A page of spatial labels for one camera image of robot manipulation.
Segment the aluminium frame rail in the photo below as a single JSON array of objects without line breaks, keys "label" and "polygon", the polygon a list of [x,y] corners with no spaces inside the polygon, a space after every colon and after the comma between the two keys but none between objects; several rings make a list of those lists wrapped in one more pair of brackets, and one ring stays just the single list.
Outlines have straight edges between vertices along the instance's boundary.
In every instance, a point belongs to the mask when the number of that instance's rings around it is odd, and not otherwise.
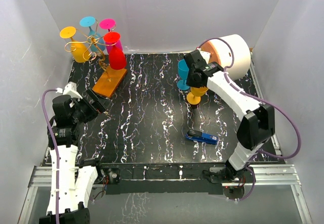
[{"label": "aluminium frame rail", "polygon": [[[183,54],[128,54],[112,104],[79,128],[77,166],[98,158],[90,223],[311,223],[293,165],[257,154],[236,181],[209,176],[237,145],[240,120],[212,91],[178,89]],[[198,130],[216,145],[186,138]]]}]

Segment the blue black stapler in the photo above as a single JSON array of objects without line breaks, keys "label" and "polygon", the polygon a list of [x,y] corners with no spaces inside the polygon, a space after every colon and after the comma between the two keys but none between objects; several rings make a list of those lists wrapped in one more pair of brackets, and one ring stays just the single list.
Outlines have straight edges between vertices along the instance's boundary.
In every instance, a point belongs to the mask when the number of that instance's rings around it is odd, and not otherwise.
[{"label": "blue black stapler", "polygon": [[204,133],[198,130],[192,130],[190,129],[187,134],[186,134],[186,138],[188,140],[192,140],[192,141],[197,141],[197,142],[205,142],[207,144],[212,144],[212,145],[216,145],[218,143],[218,137],[208,134],[208,133]]}]

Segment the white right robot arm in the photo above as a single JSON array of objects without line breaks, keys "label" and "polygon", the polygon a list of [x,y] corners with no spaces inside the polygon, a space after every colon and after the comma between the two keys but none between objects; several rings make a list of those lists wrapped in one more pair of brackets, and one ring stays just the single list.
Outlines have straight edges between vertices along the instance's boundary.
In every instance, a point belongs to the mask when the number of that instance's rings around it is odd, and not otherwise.
[{"label": "white right robot arm", "polygon": [[236,137],[238,143],[234,152],[225,162],[223,169],[216,173],[207,171],[218,180],[237,182],[243,177],[245,168],[257,151],[275,133],[274,107],[247,95],[229,77],[227,67],[216,62],[207,63],[207,52],[192,51],[184,56],[189,72],[187,83],[191,87],[207,87],[215,92],[233,110],[240,120]]}]

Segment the wooden rack base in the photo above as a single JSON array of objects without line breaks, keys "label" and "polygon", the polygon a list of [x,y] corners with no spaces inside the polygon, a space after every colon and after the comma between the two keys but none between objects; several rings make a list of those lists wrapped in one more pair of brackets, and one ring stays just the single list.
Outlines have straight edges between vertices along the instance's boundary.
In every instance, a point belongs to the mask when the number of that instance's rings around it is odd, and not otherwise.
[{"label": "wooden rack base", "polygon": [[95,83],[93,91],[101,96],[111,98],[117,87],[127,73],[127,69],[114,70],[110,66],[106,68],[99,80]]}]

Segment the blue wine glass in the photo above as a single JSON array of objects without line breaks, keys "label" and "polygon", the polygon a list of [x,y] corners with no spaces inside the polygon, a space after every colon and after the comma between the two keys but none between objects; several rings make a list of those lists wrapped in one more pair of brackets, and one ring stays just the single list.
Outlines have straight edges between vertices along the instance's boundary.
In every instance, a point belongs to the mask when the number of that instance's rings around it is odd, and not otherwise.
[{"label": "blue wine glass", "polygon": [[186,84],[186,79],[189,73],[189,68],[184,59],[178,62],[178,75],[180,80],[177,82],[177,87],[180,90],[186,91],[189,89],[189,86]]},{"label": "blue wine glass", "polygon": [[88,39],[87,42],[90,44],[90,49],[92,52],[99,53],[100,51],[105,51],[106,46],[104,45],[104,41],[102,36],[97,32],[98,29],[98,22],[92,16],[83,17],[79,22],[81,27],[88,27]]}]

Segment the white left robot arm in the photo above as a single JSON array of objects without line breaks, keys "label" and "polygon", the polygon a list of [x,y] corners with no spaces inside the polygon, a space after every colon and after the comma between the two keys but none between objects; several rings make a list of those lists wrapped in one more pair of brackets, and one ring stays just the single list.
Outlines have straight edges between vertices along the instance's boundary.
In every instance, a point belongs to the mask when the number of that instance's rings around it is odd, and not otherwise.
[{"label": "white left robot arm", "polygon": [[46,215],[39,223],[89,223],[88,202],[94,183],[104,179],[104,170],[98,158],[83,160],[76,166],[79,128],[82,123],[95,119],[110,105],[110,99],[92,89],[86,92],[90,101],[76,90],[75,83],[54,90],[58,96],[52,100],[54,116],[47,123],[52,173],[50,200]]}]

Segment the pink wine glass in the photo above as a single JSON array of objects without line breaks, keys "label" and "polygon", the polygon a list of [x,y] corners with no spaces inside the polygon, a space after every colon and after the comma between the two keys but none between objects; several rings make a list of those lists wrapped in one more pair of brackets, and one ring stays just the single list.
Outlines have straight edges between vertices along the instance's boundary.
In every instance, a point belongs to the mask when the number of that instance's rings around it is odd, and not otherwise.
[{"label": "pink wine glass", "polygon": [[[116,28],[116,22],[114,19],[111,19],[111,18],[107,18],[107,19],[103,19],[100,23],[99,23],[99,26],[100,28],[102,29],[105,29],[108,31],[108,33],[112,32],[115,30]],[[106,44],[106,49],[107,49],[107,52],[110,53],[111,51],[111,44],[112,43],[108,43],[108,42],[105,42]]]}]

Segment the orange-yellow wine glass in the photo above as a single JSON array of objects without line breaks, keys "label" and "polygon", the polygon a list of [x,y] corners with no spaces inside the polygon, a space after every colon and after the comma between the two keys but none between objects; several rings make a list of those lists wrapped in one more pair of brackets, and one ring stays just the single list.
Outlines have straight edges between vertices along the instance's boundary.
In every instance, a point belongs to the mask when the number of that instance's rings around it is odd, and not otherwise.
[{"label": "orange-yellow wine glass", "polygon": [[90,59],[90,52],[86,47],[87,42],[77,41],[73,37],[76,34],[76,28],[73,26],[67,26],[60,31],[60,37],[63,39],[70,39],[64,49],[66,52],[70,52],[74,60],[78,63],[84,63]]}]

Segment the red wine glass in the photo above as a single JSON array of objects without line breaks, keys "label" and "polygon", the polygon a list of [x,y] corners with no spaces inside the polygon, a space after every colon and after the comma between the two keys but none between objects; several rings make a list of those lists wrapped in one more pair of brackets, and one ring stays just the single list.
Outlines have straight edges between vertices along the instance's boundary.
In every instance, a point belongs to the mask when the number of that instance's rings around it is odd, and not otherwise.
[{"label": "red wine glass", "polygon": [[126,58],[120,47],[120,34],[118,32],[110,32],[103,37],[105,42],[112,43],[109,54],[110,67],[114,70],[124,69],[126,66]]}]

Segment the yellow wine glass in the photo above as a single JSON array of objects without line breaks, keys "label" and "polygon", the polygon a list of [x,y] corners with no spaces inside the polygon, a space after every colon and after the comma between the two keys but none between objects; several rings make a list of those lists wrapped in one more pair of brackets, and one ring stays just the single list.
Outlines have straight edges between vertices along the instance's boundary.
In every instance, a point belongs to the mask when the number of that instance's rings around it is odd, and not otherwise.
[{"label": "yellow wine glass", "polygon": [[208,88],[203,87],[191,87],[186,99],[191,105],[198,105],[201,101],[201,97],[208,91]]}]

